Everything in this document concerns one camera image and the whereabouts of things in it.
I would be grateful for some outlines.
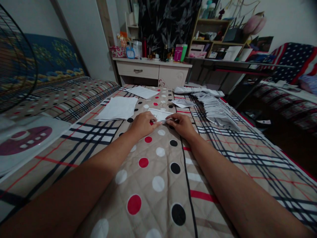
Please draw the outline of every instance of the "stack of papers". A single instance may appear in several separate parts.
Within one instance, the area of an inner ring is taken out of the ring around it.
[[[134,114],[137,98],[114,97],[106,107],[95,117],[98,121],[127,120]]]
[[[214,96],[216,98],[221,98],[225,96],[222,91],[216,91],[216,90],[211,90],[207,88],[176,87],[174,89],[174,93],[176,94],[190,94],[190,93],[198,93],[198,92],[208,93],[211,96]]]
[[[197,97],[198,101],[204,104],[206,118],[208,121],[223,129],[236,132],[241,131],[236,121],[232,118],[229,109],[222,100],[202,92],[194,93],[192,95]]]
[[[190,107],[190,106],[195,106],[196,104],[185,100],[185,99],[177,99],[177,100],[173,100],[171,101],[172,103],[174,103],[176,106],[180,107],[180,108],[186,108],[186,107]]]
[[[151,89],[147,89],[141,86],[127,89],[126,91],[144,99],[149,99],[159,93],[157,91],[153,91]]]
[[[173,112],[166,112],[166,111],[161,111],[155,108],[150,108],[149,111],[155,116],[155,118],[158,120],[158,122],[163,122],[166,123],[166,119],[169,115],[174,114]]]

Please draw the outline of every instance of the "fan grille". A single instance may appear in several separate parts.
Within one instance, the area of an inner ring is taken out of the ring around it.
[[[0,113],[27,99],[36,86],[37,74],[30,43],[0,5]]]

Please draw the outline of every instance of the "hand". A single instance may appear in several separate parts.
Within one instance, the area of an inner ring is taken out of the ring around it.
[[[152,133],[157,127],[162,125],[162,122],[156,122],[153,125],[150,121],[157,121],[155,116],[149,111],[142,112],[136,116],[128,132],[131,132],[138,140]]]
[[[169,118],[178,119],[177,122],[173,120],[168,120]],[[179,113],[174,113],[173,115],[168,116],[166,123],[170,126],[173,126],[175,130],[181,135],[181,137],[185,138],[186,140],[191,137],[195,137],[198,133],[195,131],[192,122],[189,116],[182,115]]]

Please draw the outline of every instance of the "drawer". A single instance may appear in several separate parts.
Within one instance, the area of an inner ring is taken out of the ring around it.
[[[119,75],[159,79],[159,65],[117,61]]]

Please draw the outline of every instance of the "fan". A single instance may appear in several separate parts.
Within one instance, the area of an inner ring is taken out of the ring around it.
[[[36,87],[38,68],[25,35],[0,5],[0,113],[28,96]],[[14,122],[0,116],[0,182],[55,141],[71,124],[34,116]]]

